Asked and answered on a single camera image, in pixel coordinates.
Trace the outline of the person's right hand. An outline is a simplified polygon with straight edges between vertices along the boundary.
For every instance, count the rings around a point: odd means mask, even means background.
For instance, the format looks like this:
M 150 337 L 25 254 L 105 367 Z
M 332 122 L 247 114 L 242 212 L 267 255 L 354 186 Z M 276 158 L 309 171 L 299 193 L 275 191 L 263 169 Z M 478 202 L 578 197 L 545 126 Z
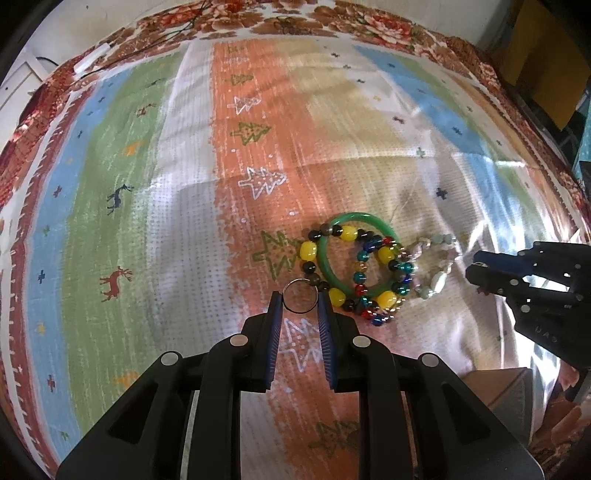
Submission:
M 544 420 L 530 445 L 531 453 L 545 471 L 552 470 L 568 456 L 590 425 L 590 393 L 581 402 L 567 399 L 567 393 L 578 380 L 579 372 L 562 361 Z

